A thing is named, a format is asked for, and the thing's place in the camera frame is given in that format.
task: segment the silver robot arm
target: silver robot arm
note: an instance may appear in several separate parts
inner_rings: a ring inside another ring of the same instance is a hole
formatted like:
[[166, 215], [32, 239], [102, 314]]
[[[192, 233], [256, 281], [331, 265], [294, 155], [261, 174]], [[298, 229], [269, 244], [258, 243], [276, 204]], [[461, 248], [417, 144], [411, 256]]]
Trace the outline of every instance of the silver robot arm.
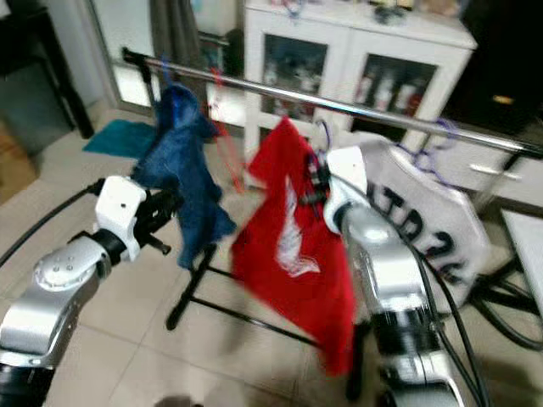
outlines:
[[355, 290], [361, 291], [389, 385], [383, 405], [463, 407], [448, 354], [433, 329], [421, 271], [396, 229], [366, 201], [361, 150], [327, 156], [330, 197], [324, 218], [340, 233]]
[[82, 307], [122, 260], [140, 248], [170, 251], [151, 235], [181, 205], [169, 192], [151, 195], [121, 176], [104, 183], [96, 205], [97, 225], [40, 259], [30, 286], [0, 326], [0, 407], [41, 406], [64, 356]]

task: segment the teal mat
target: teal mat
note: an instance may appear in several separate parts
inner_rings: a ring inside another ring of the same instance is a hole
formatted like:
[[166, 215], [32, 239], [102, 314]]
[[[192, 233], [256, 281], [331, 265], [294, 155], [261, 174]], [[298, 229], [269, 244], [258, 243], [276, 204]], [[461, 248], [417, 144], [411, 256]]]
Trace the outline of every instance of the teal mat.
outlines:
[[155, 134], [151, 125], [114, 120], [96, 133], [83, 151], [140, 159], [151, 147]]

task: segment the blue cloth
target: blue cloth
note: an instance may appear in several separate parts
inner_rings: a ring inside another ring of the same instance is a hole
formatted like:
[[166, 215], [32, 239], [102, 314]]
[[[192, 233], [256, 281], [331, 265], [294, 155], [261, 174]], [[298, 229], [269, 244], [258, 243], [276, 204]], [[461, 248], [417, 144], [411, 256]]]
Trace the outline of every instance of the blue cloth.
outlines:
[[196, 97], [182, 86], [165, 89], [157, 110], [157, 139], [137, 163], [132, 178], [183, 198], [177, 219], [184, 244], [177, 263], [192, 268], [205, 245], [236, 228], [218, 204], [222, 191], [205, 164], [203, 140], [214, 136], [216, 128], [200, 113]]
[[91, 153], [140, 159], [153, 144], [156, 129], [144, 123], [113, 120], [83, 148]]

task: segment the cabinet handle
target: cabinet handle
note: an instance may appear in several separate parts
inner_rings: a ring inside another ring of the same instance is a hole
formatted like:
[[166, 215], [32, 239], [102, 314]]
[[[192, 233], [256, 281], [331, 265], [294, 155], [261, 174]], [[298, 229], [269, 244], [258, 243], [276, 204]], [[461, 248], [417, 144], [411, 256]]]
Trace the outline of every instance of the cabinet handle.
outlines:
[[[494, 168], [485, 167], [479, 164], [470, 164], [469, 169], [480, 172], [481, 174], [486, 174], [487, 176], [497, 176], [498, 174], [500, 174], [499, 170], [495, 170]], [[523, 179], [523, 177], [519, 174], [513, 174], [512, 172], [506, 172], [504, 176], [509, 180], [513, 181], [521, 181]]]

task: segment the red shirt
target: red shirt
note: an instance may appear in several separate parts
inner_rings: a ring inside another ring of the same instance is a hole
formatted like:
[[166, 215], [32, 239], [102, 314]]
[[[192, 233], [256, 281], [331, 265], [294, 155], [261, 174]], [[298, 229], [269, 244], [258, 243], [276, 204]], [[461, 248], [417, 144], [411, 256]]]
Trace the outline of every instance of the red shirt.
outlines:
[[312, 335], [330, 374], [351, 364], [355, 300], [341, 237], [312, 206], [298, 203], [311, 184], [309, 144], [287, 118], [262, 143], [249, 172], [266, 200], [232, 246], [234, 275], [254, 295]]

